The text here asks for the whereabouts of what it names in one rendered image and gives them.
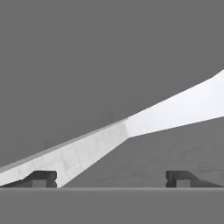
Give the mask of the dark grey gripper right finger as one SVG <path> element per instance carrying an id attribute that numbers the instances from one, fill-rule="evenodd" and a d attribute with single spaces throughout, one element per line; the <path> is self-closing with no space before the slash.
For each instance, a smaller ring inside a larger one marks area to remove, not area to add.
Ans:
<path id="1" fill-rule="evenodd" d="M 197 178 L 189 171 L 167 171 L 165 173 L 166 187 L 185 188 L 222 188 L 222 185 Z"/>

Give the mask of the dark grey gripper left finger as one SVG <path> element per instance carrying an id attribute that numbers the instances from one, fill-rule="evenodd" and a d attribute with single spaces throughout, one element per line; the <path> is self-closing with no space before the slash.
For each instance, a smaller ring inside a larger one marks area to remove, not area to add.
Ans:
<path id="1" fill-rule="evenodd" d="M 2 185 L 2 188 L 56 188 L 56 171 L 33 171 L 27 177 Z"/>

